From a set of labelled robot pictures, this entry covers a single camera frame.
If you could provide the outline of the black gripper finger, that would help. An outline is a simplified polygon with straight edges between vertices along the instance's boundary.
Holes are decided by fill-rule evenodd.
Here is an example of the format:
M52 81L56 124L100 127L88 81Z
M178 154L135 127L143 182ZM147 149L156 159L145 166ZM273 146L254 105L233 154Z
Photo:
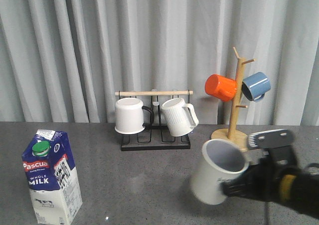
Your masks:
M232 180L223 181L221 184L222 192L227 197L240 197L246 196L246 182L243 178L235 178Z

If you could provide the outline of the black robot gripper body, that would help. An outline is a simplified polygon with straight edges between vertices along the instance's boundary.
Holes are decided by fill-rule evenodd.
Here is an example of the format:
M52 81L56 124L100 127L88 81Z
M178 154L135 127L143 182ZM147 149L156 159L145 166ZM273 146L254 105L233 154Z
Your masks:
M279 166L269 157L261 158L259 164L245 172L245 188L243 197L246 199L280 202L279 183L284 171L289 166Z

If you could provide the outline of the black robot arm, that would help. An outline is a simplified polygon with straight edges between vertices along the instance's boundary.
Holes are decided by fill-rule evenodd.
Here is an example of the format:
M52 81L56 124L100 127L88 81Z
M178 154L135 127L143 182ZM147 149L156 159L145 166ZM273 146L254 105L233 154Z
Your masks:
M309 168L318 167L318 163L310 163L304 169L276 166L264 157L238 178L222 182L221 188L228 197L274 202L318 219L319 175L309 172Z

